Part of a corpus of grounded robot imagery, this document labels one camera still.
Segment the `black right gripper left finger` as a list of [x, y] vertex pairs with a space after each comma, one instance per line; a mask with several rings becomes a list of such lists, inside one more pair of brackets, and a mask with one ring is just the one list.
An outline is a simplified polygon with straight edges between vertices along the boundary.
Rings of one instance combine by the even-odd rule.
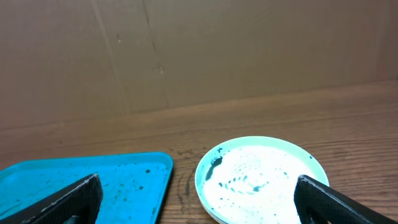
[[94, 224], [103, 200], [98, 174], [90, 174], [1, 220], [1, 224]]

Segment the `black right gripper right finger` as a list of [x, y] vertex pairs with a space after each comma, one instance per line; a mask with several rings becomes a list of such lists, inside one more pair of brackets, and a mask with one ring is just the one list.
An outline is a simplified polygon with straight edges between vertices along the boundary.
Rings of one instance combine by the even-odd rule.
[[307, 175], [297, 179], [294, 204], [301, 224], [397, 224]]

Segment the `light blue plate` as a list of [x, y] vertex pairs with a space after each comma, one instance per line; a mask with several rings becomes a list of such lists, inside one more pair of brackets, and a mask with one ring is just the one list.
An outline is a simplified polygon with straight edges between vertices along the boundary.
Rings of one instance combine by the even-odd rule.
[[246, 136], [222, 142], [202, 157], [195, 188], [218, 223], [299, 223], [294, 190], [302, 174], [329, 184], [320, 163], [301, 147]]

